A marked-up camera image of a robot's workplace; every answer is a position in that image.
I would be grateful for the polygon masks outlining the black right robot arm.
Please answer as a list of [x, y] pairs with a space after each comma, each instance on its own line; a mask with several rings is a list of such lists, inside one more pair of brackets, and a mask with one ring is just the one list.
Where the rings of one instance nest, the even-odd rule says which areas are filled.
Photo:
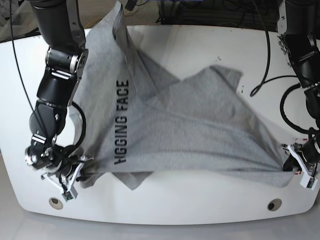
[[69, 107], [82, 109], [73, 100], [82, 79], [89, 51], [76, 0], [33, 0], [30, 3], [42, 38], [48, 44], [45, 70], [37, 101], [29, 119], [32, 133], [25, 161], [41, 178], [57, 187], [65, 200], [77, 197], [74, 183], [87, 158], [75, 155], [86, 134], [86, 117], [80, 116], [81, 132], [75, 144], [56, 143], [66, 124]]

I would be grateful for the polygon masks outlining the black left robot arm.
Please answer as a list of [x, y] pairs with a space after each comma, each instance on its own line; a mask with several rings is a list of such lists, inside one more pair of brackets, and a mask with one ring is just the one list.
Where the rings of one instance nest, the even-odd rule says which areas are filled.
[[281, 0], [277, 22], [280, 45], [298, 79], [298, 83], [283, 94], [280, 114], [292, 129], [308, 136], [306, 143], [293, 146], [311, 176], [316, 175], [320, 163], [320, 131], [312, 127], [303, 129], [292, 123], [284, 106], [287, 96], [302, 88], [307, 112], [317, 125], [320, 124], [320, 50], [316, 39], [319, 6], [318, 0]]

